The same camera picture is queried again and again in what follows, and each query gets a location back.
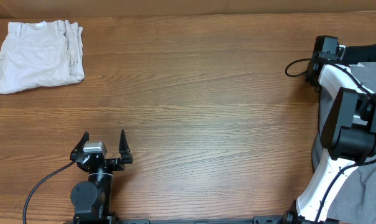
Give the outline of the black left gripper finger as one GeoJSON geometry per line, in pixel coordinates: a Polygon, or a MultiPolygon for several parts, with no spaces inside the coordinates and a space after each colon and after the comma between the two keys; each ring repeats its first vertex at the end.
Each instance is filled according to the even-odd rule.
{"type": "Polygon", "coordinates": [[[89,132],[85,132],[78,144],[72,149],[70,153],[70,160],[75,162],[77,157],[83,152],[85,143],[89,140],[89,132]]]}
{"type": "Polygon", "coordinates": [[[121,131],[121,137],[119,141],[119,153],[121,155],[121,161],[123,164],[133,163],[133,156],[131,150],[129,149],[126,139],[126,132],[124,130],[121,131]]]}

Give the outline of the grey shorts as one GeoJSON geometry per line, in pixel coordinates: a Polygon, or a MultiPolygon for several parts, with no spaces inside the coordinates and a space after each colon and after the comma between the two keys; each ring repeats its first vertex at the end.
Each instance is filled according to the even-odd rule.
{"type": "Polygon", "coordinates": [[[376,223],[376,159],[357,165],[331,158],[327,146],[303,198],[296,203],[301,215],[323,222],[328,217],[351,223],[376,223]]]}

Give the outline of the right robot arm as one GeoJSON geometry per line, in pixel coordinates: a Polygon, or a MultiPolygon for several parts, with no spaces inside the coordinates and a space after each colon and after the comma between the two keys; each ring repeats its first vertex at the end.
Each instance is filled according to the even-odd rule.
{"type": "Polygon", "coordinates": [[[307,62],[301,75],[332,99],[318,124],[322,155],[305,191],[273,223],[337,223],[327,214],[344,182],[376,163],[376,45],[346,47],[321,35],[307,62]]]}

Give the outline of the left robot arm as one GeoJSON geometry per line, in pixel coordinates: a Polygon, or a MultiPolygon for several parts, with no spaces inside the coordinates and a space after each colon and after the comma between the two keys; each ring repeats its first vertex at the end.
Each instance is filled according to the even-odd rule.
{"type": "Polygon", "coordinates": [[[118,215],[111,211],[111,191],[113,173],[124,171],[126,164],[133,163],[125,131],[121,131],[118,151],[119,157],[107,158],[105,144],[90,141],[87,132],[71,151],[70,160],[88,173],[88,180],[71,190],[73,223],[119,223],[118,215]]]}

